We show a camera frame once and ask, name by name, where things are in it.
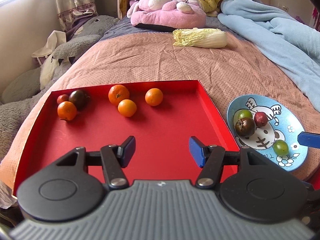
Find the small red tomato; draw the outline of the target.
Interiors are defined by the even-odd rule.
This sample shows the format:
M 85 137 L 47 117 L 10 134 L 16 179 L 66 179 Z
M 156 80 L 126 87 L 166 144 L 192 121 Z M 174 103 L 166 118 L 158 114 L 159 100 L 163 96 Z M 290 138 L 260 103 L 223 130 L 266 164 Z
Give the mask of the small red tomato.
M 62 94 L 62 95 L 58 96 L 58 98 L 57 98 L 57 104 L 58 105 L 63 103 L 63 102 L 65 102 L 65 101 L 69 101 L 69 95 L 68 94 Z

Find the blue cartoon tiger plate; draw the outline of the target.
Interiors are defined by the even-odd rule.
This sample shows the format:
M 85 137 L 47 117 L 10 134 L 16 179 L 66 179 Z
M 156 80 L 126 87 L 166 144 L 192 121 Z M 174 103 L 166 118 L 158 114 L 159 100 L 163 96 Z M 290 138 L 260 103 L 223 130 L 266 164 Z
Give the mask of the blue cartoon tiger plate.
M 266 126 L 257 128 L 251 137 L 239 137 L 235 131 L 238 114 L 248 110 L 253 115 L 264 112 L 268 117 Z M 308 147 L 298 143 L 298 135 L 304 131 L 300 121 L 279 102 L 266 96 L 247 94 L 235 98 L 227 108 L 227 124 L 239 146 L 255 149 L 264 157 L 291 172 L 299 168 L 306 160 Z M 277 155 L 273 143 L 283 140 L 287 143 L 289 152 L 285 156 Z

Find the floral beige curtain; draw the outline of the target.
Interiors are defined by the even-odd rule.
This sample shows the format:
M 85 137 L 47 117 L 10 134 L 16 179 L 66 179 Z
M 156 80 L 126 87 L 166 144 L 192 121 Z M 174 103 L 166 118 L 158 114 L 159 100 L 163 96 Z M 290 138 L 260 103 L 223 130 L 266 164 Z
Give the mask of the floral beige curtain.
M 61 29 L 71 30 L 79 21 L 97 16 L 95 0 L 55 0 Z

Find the dark purple tomato back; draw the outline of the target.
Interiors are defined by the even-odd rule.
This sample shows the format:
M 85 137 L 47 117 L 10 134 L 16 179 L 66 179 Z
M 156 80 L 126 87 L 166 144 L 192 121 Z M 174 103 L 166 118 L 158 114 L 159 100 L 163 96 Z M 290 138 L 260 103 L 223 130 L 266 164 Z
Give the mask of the dark purple tomato back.
M 71 92 L 68 98 L 78 111 L 81 111 L 87 104 L 87 95 L 83 90 L 75 90 Z

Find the dark purple tomato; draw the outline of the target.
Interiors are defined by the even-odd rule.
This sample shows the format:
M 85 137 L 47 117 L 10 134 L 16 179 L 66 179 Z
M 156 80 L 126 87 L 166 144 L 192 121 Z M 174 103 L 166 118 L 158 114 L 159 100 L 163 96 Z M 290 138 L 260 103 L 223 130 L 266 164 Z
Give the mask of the dark purple tomato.
M 240 137 L 250 137 L 255 133 L 256 124 L 253 118 L 244 117 L 235 123 L 235 131 Z
M 83 90 L 75 90 L 71 92 L 68 98 L 78 111 L 81 111 L 87 104 L 87 95 Z

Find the green tomato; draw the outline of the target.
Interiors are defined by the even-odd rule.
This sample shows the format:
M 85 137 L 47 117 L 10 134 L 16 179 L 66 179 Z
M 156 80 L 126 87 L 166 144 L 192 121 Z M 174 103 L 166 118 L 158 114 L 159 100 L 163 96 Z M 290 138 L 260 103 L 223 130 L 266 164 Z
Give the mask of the green tomato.
M 237 118 L 238 120 L 242 119 L 242 118 L 253 118 L 253 114 L 250 110 L 247 109 L 241 109 L 238 114 L 237 114 Z
M 273 144 L 273 150 L 278 156 L 285 156 L 289 153 L 289 147 L 284 140 L 276 140 Z

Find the red shallow tray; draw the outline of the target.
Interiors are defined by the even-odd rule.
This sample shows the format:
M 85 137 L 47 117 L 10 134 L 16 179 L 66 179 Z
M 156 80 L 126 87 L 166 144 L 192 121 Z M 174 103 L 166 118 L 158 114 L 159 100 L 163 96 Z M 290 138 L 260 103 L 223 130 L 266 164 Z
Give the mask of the red shallow tray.
M 135 179 L 189 179 L 200 173 L 189 152 L 189 138 L 205 145 L 218 145 L 237 151 L 223 116 L 197 80 L 137 82 L 126 85 L 136 113 L 123 117 L 108 99 L 110 85 L 86 87 L 86 107 L 70 122 L 57 115 L 53 91 L 38 111 L 17 168 L 14 188 L 75 147 L 98 151 L 109 144 L 121 144 L 127 137 L 136 139 L 135 153 L 124 173 Z M 152 88 L 163 93 L 158 106 L 150 106 L 145 94 Z

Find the light blue blanket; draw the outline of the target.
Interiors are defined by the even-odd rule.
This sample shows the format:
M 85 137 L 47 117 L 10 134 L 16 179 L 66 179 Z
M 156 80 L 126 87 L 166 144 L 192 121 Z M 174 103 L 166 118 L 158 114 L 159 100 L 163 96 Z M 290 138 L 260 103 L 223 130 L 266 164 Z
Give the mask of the light blue blanket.
M 319 32 L 261 0 L 223 0 L 219 21 L 252 42 L 319 110 Z

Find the white tote bag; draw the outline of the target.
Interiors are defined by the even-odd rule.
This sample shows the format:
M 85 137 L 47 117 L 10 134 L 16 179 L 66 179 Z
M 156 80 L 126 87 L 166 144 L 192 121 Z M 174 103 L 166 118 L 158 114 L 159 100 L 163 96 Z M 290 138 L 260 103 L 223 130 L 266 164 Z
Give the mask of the white tote bag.
M 52 33 L 47 38 L 46 44 L 42 48 L 33 52 L 31 55 L 32 61 L 35 66 L 41 66 L 59 45 L 66 42 L 67 39 L 65 32 L 58 30 L 52 31 Z

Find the pink plush bunny pillow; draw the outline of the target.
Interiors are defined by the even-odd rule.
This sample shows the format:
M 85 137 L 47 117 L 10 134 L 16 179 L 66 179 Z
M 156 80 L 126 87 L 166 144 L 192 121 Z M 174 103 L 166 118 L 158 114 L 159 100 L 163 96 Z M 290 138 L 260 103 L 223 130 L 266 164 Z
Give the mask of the pink plush bunny pillow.
M 157 31 L 203 28 L 206 13 L 197 0 L 136 0 L 127 11 L 136 28 Z

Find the large orange mandarin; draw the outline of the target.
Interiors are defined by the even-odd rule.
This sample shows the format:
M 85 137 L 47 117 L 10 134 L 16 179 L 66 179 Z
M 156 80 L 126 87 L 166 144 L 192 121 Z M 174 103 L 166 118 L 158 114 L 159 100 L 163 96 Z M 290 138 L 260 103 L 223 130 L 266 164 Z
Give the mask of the large orange mandarin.
M 124 85 L 114 85 L 108 92 L 108 99 L 112 105 L 118 106 L 124 99 L 129 99 L 129 90 Z

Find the grey shark plush toy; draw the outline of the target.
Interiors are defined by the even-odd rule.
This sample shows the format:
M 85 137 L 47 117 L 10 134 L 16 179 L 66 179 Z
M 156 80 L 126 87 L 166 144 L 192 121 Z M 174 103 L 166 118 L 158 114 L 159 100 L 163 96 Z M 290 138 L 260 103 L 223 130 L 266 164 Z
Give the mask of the grey shark plush toy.
M 118 21 L 107 15 L 81 20 L 71 30 L 71 39 L 58 45 L 42 66 L 21 74 L 8 85 L 1 95 L 1 159 L 41 96 Z

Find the napa cabbage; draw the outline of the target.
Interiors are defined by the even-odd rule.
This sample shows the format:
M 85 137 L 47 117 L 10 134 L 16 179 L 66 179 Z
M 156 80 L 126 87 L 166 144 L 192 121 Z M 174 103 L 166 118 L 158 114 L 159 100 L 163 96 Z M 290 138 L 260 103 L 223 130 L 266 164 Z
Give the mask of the napa cabbage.
M 177 29 L 172 34 L 174 46 L 214 49 L 227 46 L 227 33 L 220 29 Z

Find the wrinkled red fruit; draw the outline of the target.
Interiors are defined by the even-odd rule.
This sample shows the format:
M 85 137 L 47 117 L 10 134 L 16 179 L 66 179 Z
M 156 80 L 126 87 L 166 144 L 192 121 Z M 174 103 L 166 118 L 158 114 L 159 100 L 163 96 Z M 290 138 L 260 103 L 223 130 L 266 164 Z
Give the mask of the wrinkled red fruit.
M 253 119 L 254 119 L 254 122 L 255 122 L 257 128 L 264 127 L 268 123 L 268 117 L 264 112 L 255 113 Z

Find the small yellow-orange mandarin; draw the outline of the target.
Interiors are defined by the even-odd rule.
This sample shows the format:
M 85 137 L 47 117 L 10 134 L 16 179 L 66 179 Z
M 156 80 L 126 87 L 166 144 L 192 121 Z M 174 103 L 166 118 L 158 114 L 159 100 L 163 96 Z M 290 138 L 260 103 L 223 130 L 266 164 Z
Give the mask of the small yellow-orange mandarin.
M 124 117 L 131 117 L 135 114 L 137 105 L 130 99 L 124 99 L 118 104 L 118 112 Z

